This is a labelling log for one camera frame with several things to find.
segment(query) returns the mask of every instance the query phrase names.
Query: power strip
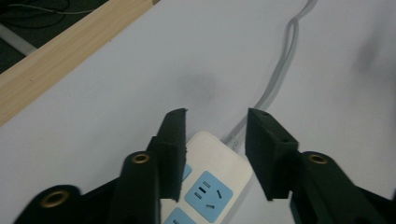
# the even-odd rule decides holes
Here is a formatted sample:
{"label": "power strip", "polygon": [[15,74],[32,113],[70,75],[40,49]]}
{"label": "power strip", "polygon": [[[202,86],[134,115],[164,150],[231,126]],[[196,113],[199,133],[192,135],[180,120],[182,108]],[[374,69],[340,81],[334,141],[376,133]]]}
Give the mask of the power strip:
{"label": "power strip", "polygon": [[187,144],[178,203],[161,200],[164,224],[221,223],[252,176],[247,160],[207,132]]}

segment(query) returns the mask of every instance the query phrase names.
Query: white table surface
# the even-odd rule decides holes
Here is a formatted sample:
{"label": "white table surface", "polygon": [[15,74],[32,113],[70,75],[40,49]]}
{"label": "white table surface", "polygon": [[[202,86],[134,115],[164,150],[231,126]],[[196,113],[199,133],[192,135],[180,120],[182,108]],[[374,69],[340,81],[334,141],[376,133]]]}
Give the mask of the white table surface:
{"label": "white table surface", "polygon": [[[0,220],[41,190],[88,192],[145,150],[167,111],[187,136],[222,138],[260,98],[287,21],[305,1],[162,0],[0,128]],[[272,113],[300,150],[333,157],[360,187],[396,187],[396,2],[320,0]],[[253,179],[230,223],[293,223]]]}

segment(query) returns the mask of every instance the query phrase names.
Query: brass grommet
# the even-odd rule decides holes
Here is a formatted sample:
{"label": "brass grommet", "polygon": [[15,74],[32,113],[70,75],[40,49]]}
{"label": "brass grommet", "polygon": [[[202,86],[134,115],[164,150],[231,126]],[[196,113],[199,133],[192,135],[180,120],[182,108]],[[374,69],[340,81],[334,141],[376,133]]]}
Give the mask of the brass grommet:
{"label": "brass grommet", "polygon": [[43,200],[41,200],[40,205],[45,208],[56,207],[59,204],[66,202],[69,198],[70,193],[66,190],[57,190],[47,195]]}
{"label": "brass grommet", "polygon": [[132,162],[133,163],[137,163],[137,164],[145,163],[146,161],[149,161],[149,155],[148,154],[139,154],[139,155],[135,155],[132,158]]}
{"label": "brass grommet", "polygon": [[326,164],[328,162],[325,158],[316,154],[309,155],[308,159],[317,164]]}

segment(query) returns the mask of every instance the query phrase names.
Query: wooden beam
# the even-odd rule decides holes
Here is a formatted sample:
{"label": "wooden beam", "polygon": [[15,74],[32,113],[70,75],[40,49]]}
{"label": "wooden beam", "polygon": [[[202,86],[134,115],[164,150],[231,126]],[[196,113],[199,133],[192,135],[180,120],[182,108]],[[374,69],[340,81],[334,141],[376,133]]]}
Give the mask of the wooden beam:
{"label": "wooden beam", "polygon": [[153,6],[109,0],[0,75],[0,126]]}

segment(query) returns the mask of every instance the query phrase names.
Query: white cable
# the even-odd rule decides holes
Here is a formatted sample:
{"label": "white cable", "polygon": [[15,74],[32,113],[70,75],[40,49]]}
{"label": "white cable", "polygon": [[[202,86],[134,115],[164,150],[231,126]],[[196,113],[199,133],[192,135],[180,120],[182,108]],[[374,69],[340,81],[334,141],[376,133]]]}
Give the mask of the white cable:
{"label": "white cable", "polygon": [[42,10],[42,11],[47,11],[47,12],[52,12],[56,14],[61,14],[61,15],[78,15],[78,14],[85,14],[85,13],[90,13],[95,11],[95,9],[91,10],[85,10],[85,11],[77,11],[77,12],[62,12],[62,11],[57,11],[49,8],[44,8],[44,7],[34,7],[34,6],[29,6],[29,5],[24,5],[24,4],[10,4],[8,7],[28,7],[36,10]]}
{"label": "white cable", "polygon": [[[285,79],[297,47],[297,40],[299,34],[298,21],[310,12],[315,7],[315,4],[317,2],[318,0],[308,0],[304,8],[288,22],[288,25],[286,26],[285,42],[283,45],[281,56],[273,74],[271,75],[270,81],[265,88],[264,94],[260,98],[259,102],[255,104],[254,108],[265,111],[274,101],[276,95],[280,90],[280,87],[282,86],[283,80]],[[246,125],[247,116],[244,116],[230,131],[230,133],[224,138],[224,144],[231,149],[237,149],[245,139]]]}

